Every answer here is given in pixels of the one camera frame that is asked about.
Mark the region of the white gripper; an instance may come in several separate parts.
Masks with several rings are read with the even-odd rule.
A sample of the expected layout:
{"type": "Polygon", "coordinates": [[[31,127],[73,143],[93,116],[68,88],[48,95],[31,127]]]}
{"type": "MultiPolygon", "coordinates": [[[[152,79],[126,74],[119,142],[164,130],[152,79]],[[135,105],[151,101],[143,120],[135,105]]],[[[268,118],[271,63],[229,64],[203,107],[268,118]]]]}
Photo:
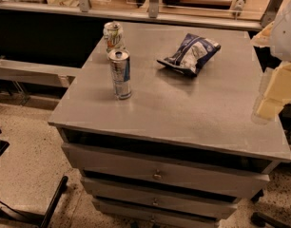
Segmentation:
{"type": "Polygon", "coordinates": [[[282,61],[275,69],[268,68],[255,104],[255,115],[273,120],[291,101],[291,0],[271,22],[251,39],[257,48],[270,47],[274,57],[282,61]]]}

